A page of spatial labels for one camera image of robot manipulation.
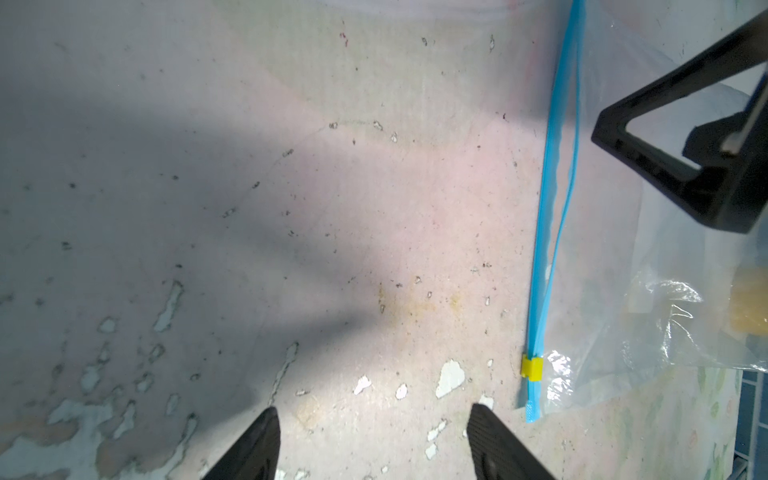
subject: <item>clear plastic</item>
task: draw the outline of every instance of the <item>clear plastic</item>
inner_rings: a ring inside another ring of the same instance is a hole
[[[734,329],[729,308],[734,274],[750,246],[758,251],[760,229],[745,236],[701,226],[590,141],[603,108],[676,65],[600,2],[585,3],[581,146],[552,279],[541,386],[545,412],[609,399],[672,364],[768,369],[766,337]],[[679,156],[693,126],[735,113],[747,99],[714,85],[632,121],[628,129]],[[573,127],[571,122],[563,132],[562,159],[571,157]],[[563,161],[558,169],[560,204],[569,167]],[[752,258],[740,271],[764,256]],[[746,299],[755,297],[765,270],[750,272]]]

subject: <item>black plastic part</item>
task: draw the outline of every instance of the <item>black plastic part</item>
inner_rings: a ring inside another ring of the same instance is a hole
[[[478,480],[554,480],[487,406],[472,406],[467,437]]]
[[[269,407],[227,450],[204,480],[274,480],[280,456],[280,421]]]
[[[700,169],[627,132],[634,118],[686,97],[768,60],[768,10],[685,65],[600,113],[592,141],[638,172],[700,223],[746,233],[768,202],[768,108],[762,108],[738,154],[721,151],[740,131],[764,88],[758,85],[745,112],[694,128],[683,156]]]

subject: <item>yellow slider clip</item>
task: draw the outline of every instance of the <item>yellow slider clip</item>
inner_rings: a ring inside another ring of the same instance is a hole
[[[520,375],[528,377],[532,382],[541,381],[541,371],[544,369],[544,359],[540,356],[535,356],[532,359],[528,359],[527,355],[523,355],[523,368]]]

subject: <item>yellow object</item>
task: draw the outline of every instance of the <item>yellow object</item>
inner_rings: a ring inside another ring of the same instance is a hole
[[[527,376],[532,382],[540,382],[542,370],[544,370],[544,359],[540,356],[528,359],[527,355],[523,355],[523,368],[520,375]]]
[[[730,325],[737,332],[768,336],[768,269],[736,271],[730,288]]]

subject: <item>white paint flake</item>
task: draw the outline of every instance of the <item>white paint flake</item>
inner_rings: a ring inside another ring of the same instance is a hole
[[[395,391],[395,398],[398,400],[402,400],[408,395],[408,386],[403,383],[401,386],[397,387],[397,391]]]
[[[80,388],[85,395],[91,393],[101,381],[101,365],[86,365],[83,368],[83,376],[80,377]]]
[[[296,354],[299,352],[299,343],[293,342],[290,344],[288,349],[286,350],[286,361],[283,363],[283,366],[280,367],[280,371],[277,373],[277,376],[275,377],[275,383],[272,384],[272,393],[270,394],[270,402],[268,405],[272,406],[275,404],[275,397],[277,396],[277,390],[280,388],[280,383],[283,381],[283,377],[286,375],[286,372],[288,371],[288,367],[291,363],[293,363],[294,360],[296,360]]]
[[[489,396],[485,396],[484,393],[482,395],[480,395],[480,400],[478,400],[478,403],[480,405],[485,405],[488,408],[490,408],[491,410],[493,410],[493,399],[491,397],[489,397]]]
[[[435,458],[435,455],[437,455],[437,445],[433,443],[427,447],[427,449],[424,451],[424,455],[427,455],[427,460],[432,460]]]
[[[205,475],[208,474],[210,471],[210,465],[208,465],[207,460],[203,460],[203,463],[200,465],[200,468],[197,470],[197,477],[203,478]]]
[[[131,400],[125,407],[123,412],[123,421],[112,433],[112,439],[117,440],[123,436],[126,432],[134,429],[134,421],[136,420],[136,402]]]
[[[168,300],[165,301],[165,310],[157,316],[157,322],[154,323],[155,332],[164,332],[170,329],[170,321],[174,318],[176,309],[179,307],[179,298],[182,293],[184,293],[184,285],[174,280],[174,285],[168,294]]]
[[[438,435],[440,435],[440,432],[445,430],[445,427],[448,425],[448,420],[442,419],[440,420],[440,423],[432,430],[430,430],[427,433],[427,442],[434,442],[435,439],[437,439]]]
[[[100,333],[115,333],[118,331],[118,321],[108,316],[99,323],[98,331]]]
[[[440,369],[440,380],[435,390],[435,396],[439,399],[448,395],[464,383],[465,375],[462,367],[455,360],[449,360]]]
[[[97,361],[99,363],[107,363],[111,357],[112,352],[109,349],[109,342],[107,342],[101,347],[101,351],[98,353]]]
[[[141,376],[139,380],[136,380],[134,384],[136,384],[136,391],[139,393],[144,393],[147,390],[149,390],[152,387],[152,384],[154,383],[154,375],[152,375],[149,372],[146,372]]]
[[[357,386],[353,390],[353,393],[355,395],[359,395],[363,390],[367,389],[373,385],[370,380],[368,380],[368,377],[363,375],[360,377],[360,380],[357,381]]]
[[[0,455],[0,478],[29,475],[43,477],[67,470],[68,477],[77,480],[104,480],[96,468],[98,449],[105,440],[98,426],[114,417],[112,399],[102,405],[64,400],[48,416],[48,425],[77,422],[78,430],[65,442],[37,445],[23,435],[16,437],[11,447]],[[168,474],[184,460],[189,439],[197,427],[197,417],[190,415],[184,435],[173,455],[160,468],[141,472],[136,461],[123,468],[114,480],[167,480]]]
[[[147,358],[147,360],[149,360],[149,363],[154,363],[157,359],[162,357],[164,353],[165,353],[165,347],[163,346],[162,343],[158,343],[157,345],[154,346],[152,351],[149,352],[149,358]]]
[[[168,397],[168,401],[165,402],[165,415],[171,416],[176,413],[176,408],[179,406],[181,396],[178,393],[171,393]]]

